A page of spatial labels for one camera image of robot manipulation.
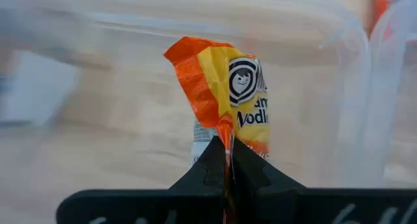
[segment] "blurred background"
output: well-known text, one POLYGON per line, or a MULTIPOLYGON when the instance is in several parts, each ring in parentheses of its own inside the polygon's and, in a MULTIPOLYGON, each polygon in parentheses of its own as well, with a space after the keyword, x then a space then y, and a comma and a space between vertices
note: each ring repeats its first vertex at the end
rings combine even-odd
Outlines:
POLYGON ((279 170, 415 188, 412 2, 0 0, 0 223, 54 223, 76 191, 168 188, 189 169, 195 118, 163 57, 182 36, 260 57, 279 170))

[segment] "wooden surface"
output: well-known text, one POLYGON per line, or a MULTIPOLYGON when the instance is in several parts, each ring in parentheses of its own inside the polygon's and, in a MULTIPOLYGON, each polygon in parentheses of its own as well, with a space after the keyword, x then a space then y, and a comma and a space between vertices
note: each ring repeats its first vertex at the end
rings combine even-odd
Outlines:
MULTIPOLYGON (((369 0, 335 1, 367 25, 369 0)), ((144 48, 136 46, 139 42, 131 33, 108 35, 111 40, 97 47, 114 61, 114 68, 83 69, 79 90, 65 105, 57 125, 0 132, 0 223, 54 223, 57 205, 81 189, 168 188, 188 170, 194 115, 171 65, 160 58, 177 38, 143 37, 144 48)), ((265 66, 273 68, 274 59, 294 65, 279 67, 275 70, 279 73, 269 77, 275 77, 268 85, 279 90, 274 94, 280 97, 272 101, 270 112, 286 113, 271 116, 277 122, 272 125, 277 129, 272 140, 280 142, 271 148, 272 163, 307 184, 325 186, 330 178, 321 176, 327 172, 321 169, 331 163, 326 157, 332 151, 326 147, 336 134, 329 116, 338 112, 325 104, 334 100, 333 83, 328 82, 334 75, 330 65, 334 60, 321 53, 332 54, 331 50, 318 53, 310 47, 277 48, 273 43, 266 43, 266 48, 275 53, 260 51, 265 66)), ((408 116, 417 116, 411 107, 416 105, 414 98, 402 102, 400 108, 408 116)), ((414 153, 417 144, 416 121, 401 112, 395 121, 401 129, 395 133, 395 143, 406 147, 394 153, 394 161, 410 158, 404 154, 414 153)), ((413 167, 414 162, 402 165, 413 167)))

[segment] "clip jaw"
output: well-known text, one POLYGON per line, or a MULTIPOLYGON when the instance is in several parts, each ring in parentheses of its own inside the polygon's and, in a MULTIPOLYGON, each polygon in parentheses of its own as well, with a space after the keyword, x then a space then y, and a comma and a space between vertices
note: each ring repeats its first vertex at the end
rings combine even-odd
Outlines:
MULTIPOLYGON (((235 139, 237 223, 417 223, 417 190, 306 188, 235 139)), ((58 224, 223 223, 225 148, 218 137, 165 190, 90 190, 65 199, 58 224)))

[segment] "orange object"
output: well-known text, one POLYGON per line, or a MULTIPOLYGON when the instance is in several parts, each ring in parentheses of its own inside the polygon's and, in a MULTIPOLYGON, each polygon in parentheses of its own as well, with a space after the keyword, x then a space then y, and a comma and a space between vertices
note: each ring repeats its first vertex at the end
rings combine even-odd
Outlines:
POLYGON ((181 38, 164 55, 173 63, 197 120, 214 127, 225 145, 226 185, 235 137, 266 159, 268 98, 259 59, 228 43, 191 37, 181 38))

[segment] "black and white logo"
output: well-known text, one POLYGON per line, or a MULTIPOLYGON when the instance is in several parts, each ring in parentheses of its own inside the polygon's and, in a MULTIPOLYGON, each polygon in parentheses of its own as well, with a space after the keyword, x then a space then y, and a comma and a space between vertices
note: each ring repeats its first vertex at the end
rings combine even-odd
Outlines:
POLYGON ((258 59, 241 57, 229 62, 230 104, 251 100, 257 91, 266 91, 258 59))

